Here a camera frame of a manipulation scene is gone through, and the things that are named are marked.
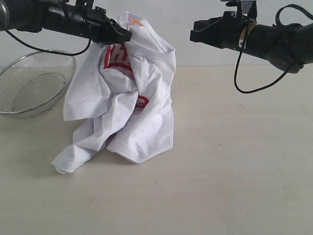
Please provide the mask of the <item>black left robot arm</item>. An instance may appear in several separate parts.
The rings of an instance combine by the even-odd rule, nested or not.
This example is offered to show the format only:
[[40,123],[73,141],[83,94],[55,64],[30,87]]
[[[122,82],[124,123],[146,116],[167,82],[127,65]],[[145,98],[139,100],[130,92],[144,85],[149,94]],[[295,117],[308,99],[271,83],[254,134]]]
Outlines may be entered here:
[[16,29],[39,33],[42,29],[90,39],[107,45],[130,41],[131,32],[106,15],[92,0],[2,0],[1,31]]

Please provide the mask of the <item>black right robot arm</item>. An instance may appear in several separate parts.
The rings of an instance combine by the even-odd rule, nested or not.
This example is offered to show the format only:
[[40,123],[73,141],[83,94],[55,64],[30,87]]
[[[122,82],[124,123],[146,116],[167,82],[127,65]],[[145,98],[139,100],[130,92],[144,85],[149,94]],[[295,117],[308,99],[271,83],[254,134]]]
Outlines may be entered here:
[[242,51],[290,73],[298,73],[313,62],[312,24],[268,26],[234,11],[225,11],[221,17],[195,21],[190,41]]

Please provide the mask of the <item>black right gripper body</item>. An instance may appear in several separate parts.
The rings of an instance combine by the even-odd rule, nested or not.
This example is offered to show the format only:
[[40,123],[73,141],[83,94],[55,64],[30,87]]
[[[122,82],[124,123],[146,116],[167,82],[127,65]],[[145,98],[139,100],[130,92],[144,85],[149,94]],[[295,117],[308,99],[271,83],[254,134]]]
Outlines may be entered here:
[[235,11],[225,11],[221,17],[210,18],[204,31],[204,44],[219,49],[239,49],[239,37],[247,21]]

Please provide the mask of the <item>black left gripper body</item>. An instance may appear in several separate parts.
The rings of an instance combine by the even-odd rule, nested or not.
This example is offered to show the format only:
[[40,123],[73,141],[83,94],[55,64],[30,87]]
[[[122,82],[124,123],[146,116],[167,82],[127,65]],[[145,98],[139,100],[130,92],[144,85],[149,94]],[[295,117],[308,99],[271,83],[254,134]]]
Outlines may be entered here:
[[104,8],[87,9],[84,17],[89,25],[93,42],[112,44],[114,40],[114,24],[107,17]]

